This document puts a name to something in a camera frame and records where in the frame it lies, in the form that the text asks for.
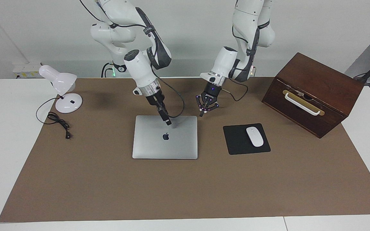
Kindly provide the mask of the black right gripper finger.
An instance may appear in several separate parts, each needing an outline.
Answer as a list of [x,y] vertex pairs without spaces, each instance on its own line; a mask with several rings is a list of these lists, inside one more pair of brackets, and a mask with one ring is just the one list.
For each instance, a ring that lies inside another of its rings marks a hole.
[[162,120],[166,123],[166,124],[169,124],[169,114],[167,113],[166,111],[166,108],[163,106],[163,105],[157,105],[157,110],[158,110],[158,113],[160,115],[160,117],[162,118]]
[[172,122],[170,120],[170,117],[169,117],[169,114],[166,111],[164,103],[159,103],[159,114],[160,114],[160,117],[166,123],[167,126],[172,124]]

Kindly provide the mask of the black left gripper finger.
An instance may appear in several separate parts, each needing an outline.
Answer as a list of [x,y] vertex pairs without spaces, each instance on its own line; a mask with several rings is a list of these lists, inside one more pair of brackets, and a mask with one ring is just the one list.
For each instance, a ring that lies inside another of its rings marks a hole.
[[209,97],[206,94],[197,95],[196,101],[200,110],[199,116],[202,117],[209,111]]
[[217,103],[217,101],[213,101],[213,100],[205,101],[205,113],[210,112],[218,107],[219,107],[219,104]]

